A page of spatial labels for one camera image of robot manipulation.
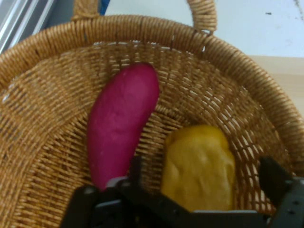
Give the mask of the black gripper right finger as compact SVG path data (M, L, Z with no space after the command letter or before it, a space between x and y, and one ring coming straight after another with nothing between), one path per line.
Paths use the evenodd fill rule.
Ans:
M304 179L289 174L272 157L260 157L259 185L276 211L269 228L304 226Z

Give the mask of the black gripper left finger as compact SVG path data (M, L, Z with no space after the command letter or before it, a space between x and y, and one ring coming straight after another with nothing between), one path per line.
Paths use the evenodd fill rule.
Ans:
M131 161L129 175L104 191L75 189L61 221L63 228L188 228L191 214L163 195L151 195L140 183L142 158Z

